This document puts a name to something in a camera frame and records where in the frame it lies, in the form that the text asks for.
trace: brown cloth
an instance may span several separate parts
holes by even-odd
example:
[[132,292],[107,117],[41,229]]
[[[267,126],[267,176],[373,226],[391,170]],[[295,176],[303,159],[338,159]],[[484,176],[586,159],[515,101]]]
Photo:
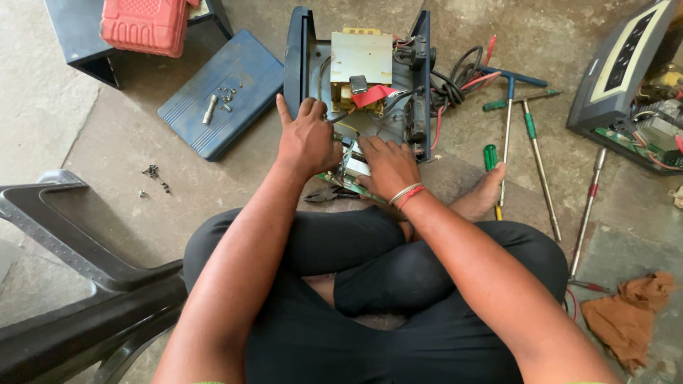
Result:
[[635,374],[647,365],[647,343],[652,338],[654,314],[669,302],[674,286],[669,272],[655,272],[619,284],[614,297],[581,303],[588,327],[609,345],[619,362]]

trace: foot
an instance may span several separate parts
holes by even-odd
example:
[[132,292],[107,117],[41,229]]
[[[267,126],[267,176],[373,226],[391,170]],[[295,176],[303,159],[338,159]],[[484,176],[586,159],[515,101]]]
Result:
[[481,221],[501,197],[501,182],[504,178],[505,163],[501,162],[486,172],[471,191],[451,203],[449,207],[473,223]]

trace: red thread bracelet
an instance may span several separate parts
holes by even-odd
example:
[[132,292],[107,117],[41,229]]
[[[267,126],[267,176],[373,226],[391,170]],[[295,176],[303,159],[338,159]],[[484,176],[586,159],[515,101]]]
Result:
[[403,200],[401,205],[398,206],[398,210],[401,210],[401,208],[403,208],[403,206],[406,205],[406,203],[408,202],[408,200],[410,200],[411,197],[415,196],[418,192],[422,191],[423,189],[425,189],[425,186],[421,185],[408,191],[408,193],[406,193],[406,199]]

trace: red toolbox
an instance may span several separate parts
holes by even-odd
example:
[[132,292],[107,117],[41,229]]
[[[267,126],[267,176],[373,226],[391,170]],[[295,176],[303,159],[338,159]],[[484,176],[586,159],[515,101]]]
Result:
[[104,0],[100,37],[118,49],[179,57],[186,2],[199,5],[199,0]]

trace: concrete floor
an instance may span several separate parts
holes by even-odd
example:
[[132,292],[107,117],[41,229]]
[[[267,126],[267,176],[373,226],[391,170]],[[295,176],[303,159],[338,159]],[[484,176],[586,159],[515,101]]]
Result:
[[[646,2],[427,0],[423,5],[395,0],[363,3],[358,12],[359,3],[352,0],[255,0],[225,2],[225,7],[235,31],[248,29],[280,60],[295,5],[313,10],[320,38],[344,26],[404,36],[424,6],[432,11],[432,46],[438,49],[436,69],[442,73],[467,49],[486,45],[497,34],[492,66],[548,79],[551,87],[566,91],[531,108],[564,236],[561,246],[570,258],[598,146],[564,128],[567,113],[598,43],[614,23]],[[7,3],[0,10],[0,32],[0,50],[12,57],[0,64],[0,114],[5,119],[0,184],[33,182],[43,171],[60,167],[74,172],[91,186],[80,196],[78,220],[131,264],[149,267],[181,258],[195,228],[211,215],[244,205],[276,157],[280,126],[274,110],[217,163],[199,158],[159,118],[156,110],[212,54],[195,41],[186,43],[180,59],[118,55],[114,65],[124,87],[120,92],[64,64],[41,1]],[[464,193],[481,176],[484,145],[501,148],[504,113],[483,113],[481,105],[502,98],[504,89],[503,82],[494,84],[445,117],[435,151],[442,159],[421,166],[425,184],[444,201]],[[518,92],[530,90],[522,86]],[[159,166],[172,194],[140,174],[150,163]],[[579,278],[616,284],[658,269],[683,275],[683,216],[667,195],[681,184],[681,177],[653,176],[609,153]],[[552,235],[520,109],[513,112],[507,185],[505,218]],[[312,180],[307,191],[320,186]],[[137,197],[140,189],[148,197]],[[364,206],[341,200],[302,202],[299,208],[335,212]],[[89,294],[84,279],[9,223],[0,222],[0,239],[5,240],[0,243],[4,259],[11,263],[6,277],[0,263],[0,326]],[[579,299],[594,297],[579,289],[576,293]],[[668,380],[661,373],[662,361],[683,362],[683,335],[676,326],[682,299],[673,295],[658,316],[650,369],[631,383]],[[142,354],[122,382],[149,382],[166,340],[160,338]],[[85,383],[90,373],[71,382]]]

